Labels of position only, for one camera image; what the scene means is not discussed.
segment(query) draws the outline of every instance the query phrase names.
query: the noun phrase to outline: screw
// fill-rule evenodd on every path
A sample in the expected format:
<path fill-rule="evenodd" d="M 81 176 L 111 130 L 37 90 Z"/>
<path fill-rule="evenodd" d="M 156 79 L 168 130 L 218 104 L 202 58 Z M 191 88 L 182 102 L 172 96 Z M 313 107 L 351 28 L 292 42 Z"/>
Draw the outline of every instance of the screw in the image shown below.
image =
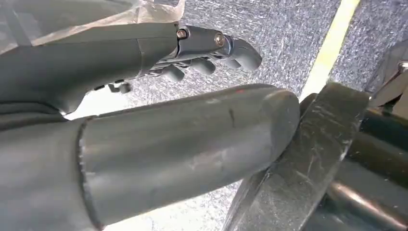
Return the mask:
<path fill-rule="evenodd" d="M 220 47 L 224 46 L 225 44 L 225 37 L 222 33 L 217 32 L 216 36 L 214 37 L 214 40 L 216 41 L 216 44 Z"/>
<path fill-rule="evenodd" d="M 178 39 L 185 39 L 187 38 L 187 31 L 181 29 L 177 31 L 177 38 Z"/>

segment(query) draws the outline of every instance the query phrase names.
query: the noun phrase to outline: yellow line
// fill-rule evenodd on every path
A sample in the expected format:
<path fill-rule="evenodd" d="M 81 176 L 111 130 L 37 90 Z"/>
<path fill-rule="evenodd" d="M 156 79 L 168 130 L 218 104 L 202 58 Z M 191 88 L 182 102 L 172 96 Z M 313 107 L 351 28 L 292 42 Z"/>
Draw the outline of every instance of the yellow line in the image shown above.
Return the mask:
<path fill-rule="evenodd" d="M 344 37 L 360 0 L 342 0 L 327 32 L 318 56 L 303 87 L 300 101 L 312 93 L 319 93 L 329 79 Z"/>

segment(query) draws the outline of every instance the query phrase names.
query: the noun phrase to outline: clear plastic sheet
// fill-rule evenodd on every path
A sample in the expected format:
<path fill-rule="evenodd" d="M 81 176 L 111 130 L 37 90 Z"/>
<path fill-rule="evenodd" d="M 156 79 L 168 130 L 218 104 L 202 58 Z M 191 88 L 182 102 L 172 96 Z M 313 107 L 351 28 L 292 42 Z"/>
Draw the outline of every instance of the clear plastic sheet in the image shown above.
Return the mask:
<path fill-rule="evenodd" d="M 0 54 L 98 26 L 179 21 L 184 2 L 173 7 L 153 0 L 1 0 Z"/>

